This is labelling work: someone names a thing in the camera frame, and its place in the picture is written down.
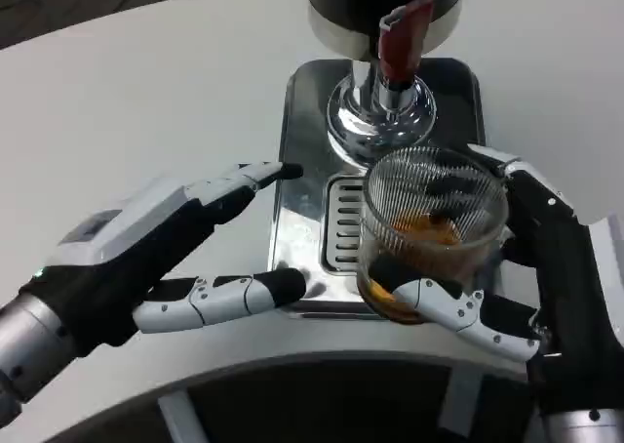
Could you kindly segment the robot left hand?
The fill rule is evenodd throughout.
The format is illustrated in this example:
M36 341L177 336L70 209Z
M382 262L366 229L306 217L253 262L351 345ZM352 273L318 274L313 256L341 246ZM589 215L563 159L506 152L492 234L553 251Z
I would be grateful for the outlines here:
M216 226L238 217L258 191L302 174L296 163L262 162L212 180L157 180L74 227L20 292L58 317L77 356L101 344L122 345L137 329L132 312L150 288Z

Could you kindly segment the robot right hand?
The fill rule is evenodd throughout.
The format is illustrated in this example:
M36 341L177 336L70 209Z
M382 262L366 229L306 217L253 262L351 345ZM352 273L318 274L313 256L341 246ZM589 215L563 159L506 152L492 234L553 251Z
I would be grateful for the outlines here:
M461 292L443 274L388 257L371 277L464 340L524 363L545 415L623 406L623 236L614 217L582 224L523 159L476 144L462 153L503 180L512 236L504 260L534 269L539 307Z

